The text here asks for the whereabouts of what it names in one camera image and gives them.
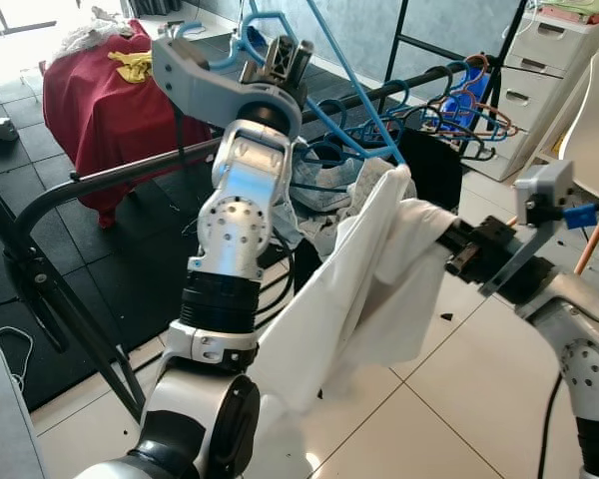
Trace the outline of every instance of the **white cable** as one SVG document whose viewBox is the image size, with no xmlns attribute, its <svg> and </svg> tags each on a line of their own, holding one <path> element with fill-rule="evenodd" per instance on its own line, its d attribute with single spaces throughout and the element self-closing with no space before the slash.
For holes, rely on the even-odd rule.
<svg viewBox="0 0 599 479">
<path fill-rule="evenodd" d="M 29 341 L 29 350 L 27 351 L 27 355 L 24 359 L 24 366 L 22 367 L 22 372 L 20 374 L 16 374 L 15 372 L 11 373 L 11 376 L 18 383 L 18 387 L 20 388 L 20 391 L 23 391 L 24 390 L 24 380 L 27 377 L 27 368 L 29 367 L 29 359 L 31 358 L 31 353 L 33 352 L 33 337 L 31 337 L 29 334 L 27 334 L 23 330 L 18 329 L 17 327 L 12 327 L 12 326 L 0 327 L 0 334 L 4 334 L 4 333 L 15 334 L 16 336 L 20 336 Z"/>
<path fill-rule="evenodd" d="M 528 0 L 529 5 L 530 5 L 530 3 L 532 3 L 532 6 L 533 6 L 532 19 L 530 20 L 530 23 L 528 23 L 528 25 L 526 25 L 522 30 L 518 30 L 517 33 L 515 33 L 515 37 L 518 37 L 522 33 L 526 33 L 528 30 L 530 30 L 530 27 L 532 27 L 532 25 L 537 20 L 537 13 L 539 13 L 539 5 L 542 2 L 541 2 L 541 0 Z M 510 30 L 510 25 L 508 25 L 506 28 L 504 28 L 503 32 L 501 33 L 501 38 L 503 38 L 503 39 L 506 38 L 506 36 L 508 35 L 508 30 Z"/>
</svg>

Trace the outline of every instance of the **drawer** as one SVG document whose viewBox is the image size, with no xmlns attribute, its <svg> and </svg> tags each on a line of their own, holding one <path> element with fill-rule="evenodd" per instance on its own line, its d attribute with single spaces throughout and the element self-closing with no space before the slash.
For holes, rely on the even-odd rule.
<svg viewBox="0 0 599 479">
<path fill-rule="evenodd" d="M 501 70 L 499 110 L 524 130 L 532 129 L 561 79 L 511 68 Z"/>
<path fill-rule="evenodd" d="M 565 22 L 538 16 L 525 32 L 515 38 L 510 53 L 559 70 L 568 70 L 586 38 L 584 32 L 569 28 Z"/>
<path fill-rule="evenodd" d="M 518 57 L 517 55 L 508 55 L 505 61 L 506 67 L 518 68 L 527 72 L 540 73 L 542 75 L 552 75 L 553 77 L 563 78 L 566 72 L 558 68 L 551 67 L 545 63 L 539 63 L 529 58 Z"/>
<path fill-rule="evenodd" d="M 481 132 L 485 130 L 485 120 L 481 120 L 477 124 L 477 131 Z M 514 137 L 506 138 L 503 142 L 488 142 L 486 143 L 486 147 L 493 147 L 497 152 L 498 156 L 506 157 L 506 158 L 516 158 L 517 152 L 521 150 L 523 144 L 528 138 L 528 134 L 523 131 L 519 131 L 517 135 Z M 468 144 L 468 148 L 466 148 L 466 156 L 473 157 L 477 154 L 479 150 L 479 146 L 476 142 L 470 142 Z"/>
</svg>

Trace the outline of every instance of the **yellow cloth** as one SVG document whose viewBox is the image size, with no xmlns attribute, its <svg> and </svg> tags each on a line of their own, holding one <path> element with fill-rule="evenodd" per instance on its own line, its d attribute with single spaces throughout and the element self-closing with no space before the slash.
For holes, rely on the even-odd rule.
<svg viewBox="0 0 599 479">
<path fill-rule="evenodd" d="M 151 52 L 120 53 L 109 52 L 111 60 L 118 60 L 124 66 L 118 68 L 118 73 L 129 83 L 142 83 L 152 75 Z"/>
</svg>

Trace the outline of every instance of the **black metal rail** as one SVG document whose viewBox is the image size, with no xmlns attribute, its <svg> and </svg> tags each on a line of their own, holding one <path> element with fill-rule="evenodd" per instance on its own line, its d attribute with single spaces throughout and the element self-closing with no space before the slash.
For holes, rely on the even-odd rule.
<svg viewBox="0 0 599 479">
<path fill-rule="evenodd" d="M 479 63 L 480 60 L 476 59 L 473 66 L 479 66 Z M 453 72 L 460 69 L 459 65 L 451 67 Z M 413 88 L 444 76 L 445 73 L 437 69 L 407 79 L 404 83 L 408 88 Z M 395 84 L 371 90 L 366 94 L 374 101 L 399 93 L 401 90 L 401 86 Z M 362 104 L 358 95 L 351 95 L 340 99 L 340 101 L 347 109 Z M 324 105 L 323 110 L 328 115 L 338 113 L 338 108 L 331 105 Z M 312 111 L 303 112 L 303 123 L 315 120 L 317 120 L 317 116 Z M 26 285 L 26 287 L 18 288 L 19 297 L 25 302 L 51 343 L 59 351 L 62 351 L 67 347 L 67 341 L 60 334 L 52 311 L 55 312 L 85 348 L 97 369 L 136 419 L 140 418 L 144 396 L 137 379 L 132 374 L 128 357 L 120 349 L 120 346 L 115 346 L 107 338 L 98 321 L 55 266 L 46 258 L 44 252 L 31 239 L 30 233 L 48 212 L 63 203 L 176 166 L 190 165 L 214 154 L 220 140 L 213 139 L 186 147 L 184 149 L 184 165 L 179 152 L 171 151 L 111 170 L 75 178 L 73 181 L 59 185 L 40 195 L 24 209 L 18 218 L 14 217 L 0 198 L 0 240 L 5 246 L 7 269 L 12 282 Z M 121 365 L 129 387 L 125 386 L 112 368 L 110 364 L 112 359 Z"/>
</svg>

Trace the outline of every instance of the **white drawer cabinet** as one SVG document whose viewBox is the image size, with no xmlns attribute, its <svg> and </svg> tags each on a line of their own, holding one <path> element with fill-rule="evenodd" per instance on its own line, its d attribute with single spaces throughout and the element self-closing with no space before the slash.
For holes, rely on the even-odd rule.
<svg viewBox="0 0 599 479">
<path fill-rule="evenodd" d="M 519 128 L 530 130 L 559 82 L 556 77 L 503 68 L 499 110 Z"/>
<path fill-rule="evenodd" d="M 586 41 L 590 28 L 594 27 L 539 15 L 527 30 L 515 38 L 510 54 L 568 70 Z"/>
<path fill-rule="evenodd" d="M 538 144 L 559 101 L 568 95 L 599 46 L 599 25 L 581 25 L 559 19 L 524 14 L 521 30 L 501 70 L 499 110 L 522 131 L 494 143 L 495 158 L 488 162 L 464 160 L 464 164 L 493 178 L 504 180 L 520 170 L 526 156 Z M 466 156 L 477 148 L 470 145 Z"/>
</svg>

